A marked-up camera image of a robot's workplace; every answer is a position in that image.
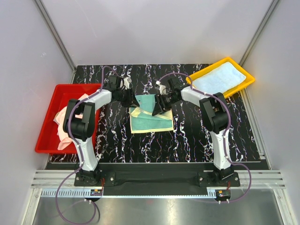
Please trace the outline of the yellow green towel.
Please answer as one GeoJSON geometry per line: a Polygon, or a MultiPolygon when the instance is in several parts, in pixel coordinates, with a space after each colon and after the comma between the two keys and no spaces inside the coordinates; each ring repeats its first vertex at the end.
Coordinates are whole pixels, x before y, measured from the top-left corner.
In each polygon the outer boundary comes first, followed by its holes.
{"type": "Polygon", "coordinates": [[[155,106],[155,95],[137,95],[136,99],[139,107],[131,107],[130,130],[132,134],[142,134],[149,132],[164,132],[174,129],[173,113],[171,110],[152,116],[155,106]]]}

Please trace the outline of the light blue towel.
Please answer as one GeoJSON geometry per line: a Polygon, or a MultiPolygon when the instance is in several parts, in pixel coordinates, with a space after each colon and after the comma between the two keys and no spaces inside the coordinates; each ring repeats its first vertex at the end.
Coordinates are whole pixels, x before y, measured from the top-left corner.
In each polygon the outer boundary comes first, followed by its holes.
{"type": "Polygon", "coordinates": [[[209,94],[225,93],[244,82],[245,79],[246,76],[237,70],[232,63],[226,62],[209,73],[195,79],[193,86],[209,94]]]}

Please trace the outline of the pink towel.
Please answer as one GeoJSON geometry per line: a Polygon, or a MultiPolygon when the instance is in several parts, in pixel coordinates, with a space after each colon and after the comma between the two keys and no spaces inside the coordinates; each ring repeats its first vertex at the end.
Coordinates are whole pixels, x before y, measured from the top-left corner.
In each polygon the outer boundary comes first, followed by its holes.
{"type": "Polygon", "coordinates": [[[65,106],[58,113],[56,113],[53,119],[53,121],[58,125],[57,136],[59,137],[60,140],[57,150],[64,150],[72,143],[72,139],[63,130],[63,122],[66,115],[66,110],[67,110],[67,106],[65,106]]]}

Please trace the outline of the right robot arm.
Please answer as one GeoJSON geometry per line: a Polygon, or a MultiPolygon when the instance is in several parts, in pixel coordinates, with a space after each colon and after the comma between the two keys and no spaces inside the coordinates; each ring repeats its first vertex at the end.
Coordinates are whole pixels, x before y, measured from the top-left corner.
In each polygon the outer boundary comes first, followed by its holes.
{"type": "Polygon", "coordinates": [[[155,95],[152,116],[171,110],[172,105],[179,101],[198,106],[201,110],[202,123],[212,139],[214,170],[210,179],[219,186],[229,186],[234,169],[228,138],[231,116],[224,95],[220,92],[208,94],[191,87],[190,84],[180,83],[176,78],[169,79],[168,84],[169,88],[166,88],[160,81],[156,81],[155,88],[159,93],[155,95]]]}

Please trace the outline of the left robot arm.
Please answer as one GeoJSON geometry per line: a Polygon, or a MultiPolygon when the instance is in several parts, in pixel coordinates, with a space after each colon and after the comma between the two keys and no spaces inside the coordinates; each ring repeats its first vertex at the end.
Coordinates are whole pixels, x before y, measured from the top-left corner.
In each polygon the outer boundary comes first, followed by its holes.
{"type": "Polygon", "coordinates": [[[63,131],[75,145],[79,157],[76,180],[95,186],[101,181],[101,172],[94,153],[92,136],[96,125],[96,112],[111,102],[118,101],[123,107],[138,107],[130,77],[110,76],[104,85],[82,100],[68,102],[63,131]]]}

